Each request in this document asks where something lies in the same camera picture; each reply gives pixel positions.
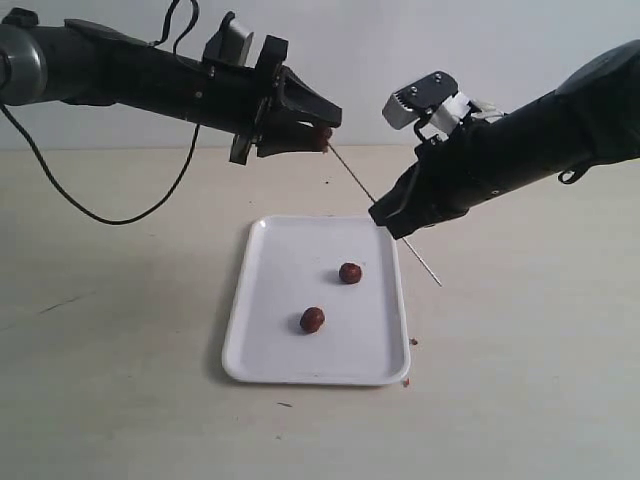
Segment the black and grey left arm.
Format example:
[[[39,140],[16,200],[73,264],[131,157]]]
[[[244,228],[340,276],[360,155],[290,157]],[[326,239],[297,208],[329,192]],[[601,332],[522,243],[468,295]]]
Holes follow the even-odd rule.
[[[267,36],[247,66],[252,39],[228,12],[195,60],[86,20],[42,26],[15,7],[1,21],[1,102],[123,104],[199,124],[233,135],[236,164],[252,148],[259,157],[324,151],[341,108],[286,66],[282,38]]]

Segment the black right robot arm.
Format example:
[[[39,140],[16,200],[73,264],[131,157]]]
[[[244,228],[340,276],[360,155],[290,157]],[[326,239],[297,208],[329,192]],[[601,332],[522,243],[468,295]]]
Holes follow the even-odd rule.
[[[495,120],[441,71],[394,92],[383,114],[398,129],[438,131],[421,138],[416,162],[369,209],[402,239],[551,175],[570,185],[594,166],[638,158],[639,43],[599,55]]]

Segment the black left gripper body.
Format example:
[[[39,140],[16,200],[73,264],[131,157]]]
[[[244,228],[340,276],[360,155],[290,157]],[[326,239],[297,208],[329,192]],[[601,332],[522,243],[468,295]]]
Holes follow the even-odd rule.
[[[207,78],[198,100],[197,122],[234,135],[232,163],[247,162],[287,52],[286,40],[269,35],[253,67],[203,64]]]

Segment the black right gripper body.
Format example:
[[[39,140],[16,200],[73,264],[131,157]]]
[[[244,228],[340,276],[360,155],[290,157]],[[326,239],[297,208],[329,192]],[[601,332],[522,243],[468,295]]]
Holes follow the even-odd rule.
[[[470,210],[505,193],[505,182],[491,169],[496,153],[488,137],[503,123],[474,120],[446,141],[431,138],[416,147],[416,162],[408,169],[422,171],[424,210]]]

